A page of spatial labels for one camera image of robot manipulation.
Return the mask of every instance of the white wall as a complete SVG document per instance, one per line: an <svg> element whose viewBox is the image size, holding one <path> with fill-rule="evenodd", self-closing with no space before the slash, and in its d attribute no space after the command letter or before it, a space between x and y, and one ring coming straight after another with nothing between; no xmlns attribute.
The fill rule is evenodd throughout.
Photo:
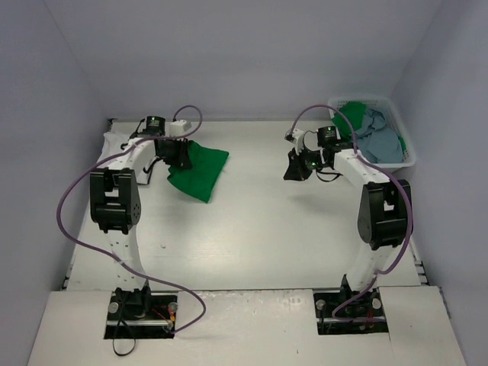
<svg viewBox="0 0 488 366"><path fill-rule="evenodd" d="M488 364L488 2L445 0L393 93L415 141L414 236L470 366Z"/></svg>
<svg viewBox="0 0 488 366"><path fill-rule="evenodd" d="M0 364L23 365L72 254L56 226L57 201L96 159L107 123L44 3L5 0L1 8ZM74 233L86 188L65 210Z"/></svg>
<svg viewBox="0 0 488 366"><path fill-rule="evenodd" d="M389 95L441 0L47 0L111 117L295 117Z"/></svg>

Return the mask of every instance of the white table surface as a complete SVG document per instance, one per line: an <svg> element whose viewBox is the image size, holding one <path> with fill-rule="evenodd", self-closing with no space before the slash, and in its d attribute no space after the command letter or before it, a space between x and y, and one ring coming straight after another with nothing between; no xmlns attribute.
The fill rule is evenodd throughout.
<svg viewBox="0 0 488 366"><path fill-rule="evenodd" d="M299 128L320 125L304 122ZM340 285L358 247L365 245L356 226L360 191L344 178L284 181L292 148L284 134L290 126L290 121L204 123L192 139L230 152L209 204L172 187L166 181L168 167L156 164L150 186L140 187L137 226L149 275L209 291ZM132 133L135 127L115 123L113 131ZM88 210L79 238L110 250ZM379 285L419 285L410 251ZM112 291L116 286L112 260L77 247L68 290Z"/></svg>
<svg viewBox="0 0 488 366"><path fill-rule="evenodd" d="M138 340L119 358L103 340L110 291L50 295L29 366L465 366L436 287L382 287L389 333L318 335L310 290L203 293L207 315L174 339ZM200 305L178 295L176 328ZM132 341L117 340L120 352Z"/></svg>

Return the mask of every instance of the purple cable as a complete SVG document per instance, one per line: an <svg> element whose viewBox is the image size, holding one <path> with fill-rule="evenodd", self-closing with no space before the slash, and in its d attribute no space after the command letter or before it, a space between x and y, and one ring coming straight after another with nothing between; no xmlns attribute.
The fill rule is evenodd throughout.
<svg viewBox="0 0 488 366"><path fill-rule="evenodd" d="M160 284L164 284L165 286L171 286L171 287L174 287L174 288L178 288L179 290L182 290L184 292L187 292L189 293L191 296L193 296L195 299L198 300L198 302L201 304L203 310L201 312L201 314L199 316L197 316L195 319L193 319L192 321L184 324L183 326L180 326L178 329L175 329L175 331L173 333L177 333L177 332L180 332L182 331L183 329L186 329L188 328L189 326L192 326L193 324L195 324L198 320L200 320L204 315L205 313L207 312L207 306L205 305L205 302L203 301L203 299L198 296L194 291L190 290L189 288L186 288L185 286L181 286L180 284L173 284L172 282L168 282L168 281L164 281L164 280L160 280L158 278L154 278L154 277L151 277L147 274L144 274L144 273L139 273L138 271L134 271L132 268L130 268L129 266L127 266L125 263L123 263L120 258L115 255L114 253L110 253L104 249L101 249L101 248L98 248L96 246L92 246L90 244L87 244L86 242L82 242L81 240L78 240L77 238L75 238L74 236L72 236L70 233L68 233L68 231L66 231L66 228L64 227L63 225L63 221L61 220L61 211L63 209L63 205L64 205L64 202L66 201L66 198L68 197L68 195L71 193L71 191L73 190L74 187L76 187L76 185L85 177L87 176L88 174L90 174L90 172L93 170L93 169L96 169L97 167L99 167L100 165L102 164L105 164L106 162L109 162L113 159L116 159L116 158L120 158L121 156L125 156L127 155L128 153L130 153L132 150L134 150L136 148L136 146L140 145L141 143L145 143L146 141L152 141L152 140L167 140L167 139L172 139L172 140L176 140L176 139L183 139L185 137L188 137L190 135L192 135L193 133L197 132L198 129L200 128L204 118L203 118L203 115L201 113L201 110L200 108L198 107L195 107L194 105L191 105L191 104L188 104L188 105L185 105L183 107L181 107L180 109L178 109L175 113L175 116L174 116L174 119L176 118L176 116L178 115L178 113L186 108L193 108L195 109L199 116L200 116L200 120L198 122L198 125L194 128L194 130L188 132L188 133L185 133L181 136L151 136L151 137L145 137L145 138L142 138L141 140L138 140L136 143L134 143L129 149L123 151L123 152L119 152L118 154L114 154L112 156L109 156L105 159L102 159L101 161L97 162L96 164L94 164L93 166L91 166L88 170L86 170L86 172L84 172L82 175L80 175L67 189L66 191L63 193L63 196L61 196L61 199L59 200L59 203L58 203L58 207L56 209L56 222L58 224L58 227L59 227L59 230L61 230L61 233L63 233L63 235L68 238L69 240L71 240L72 242L75 242L76 244L80 245L80 246L83 246L87 249L91 249L91 250L95 250L96 252L99 252L99 253L102 253L102 254L105 254L106 256L112 258L113 260L115 260L116 262L119 262L120 265L128 272L130 272L131 274L137 276L137 277L141 277L141 278L144 278L146 280L149 280L149 281L154 281L154 282L158 282Z"/></svg>
<svg viewBox="0 0 488 366"><path fill-rule="evenodd" d="M392 272L392 270L395 269L396 266L398 266L398 263L400 263L400 260L402 259L403 255L405 254L405 252L406 252L406 250L407 250L407 248L409 246L410 237L412 236L412 230L413 230L413 212L412 212L412 205L410 203L409 197L406 194L406 192L403 189L403 187L400 184L400 182L394 177L393 174L391 174L389 171L387 171L384 168L380 168L379 166L376 166L375 164L371 164L369 161L367 161L366 159L364 159L361 155L358 155L358 144L357 144L357 141L356 141L356 135L354 133L354 128L352 127L351 121L339 109L334 108L334 107L331 107L330 105L327 105L327 104L314 104L314 105L311 105L308 108L305 108L303 111L301 111L298 114L298 117L295 118L295 121L293 122L293 125L291 126L291 131L293 132L294 128L296 127L296 125L298 123L298 120L302 117L302 115L305 112L309 111L310 109L318 108L318 107L330 109L330 110L336 112L339 116L341 116L344 119L344 121L347 123L349 129L351 130L352 147L354 149L355 154L357 154L357 157L358 157L359 161L362 162L364 165L369 166L370 168L373 168L373 169L377 170L378 172L385 174L391 180L391 182L396 186L396 188L398 189L398 192L402 196L403 201L405 202L405 206L406 206L406 234L405 234L405 239L403 240L402 247L401 247L398 255L396 256L395 260L391 263L390 267L388 267L384 271L383 270L380 270L380 269L377 269L374 272L376 275L388 275L389 273ZM341 303L340 305L338 305L333 310L332 317L334 317L337 320L341 320L341 321L345 321L345 322L350 322L350 321L357 321L357 322L371 321L372 318L341 318L341 317L337 317L336 314L340 310L342 310L346 306L348 306L350 303L352 303L353 301L356 301L357 299L359 299L362 296L364 296L374 286L374 283L376 282L376 279L377 278L374 277L371 280L371 282L363 290L361 290L358 294L356 294L355 296L351 297L350 299L344 301L344 303ZM378 319L378 318L374 318L374 320L384 321L383 319Z"/></svg>

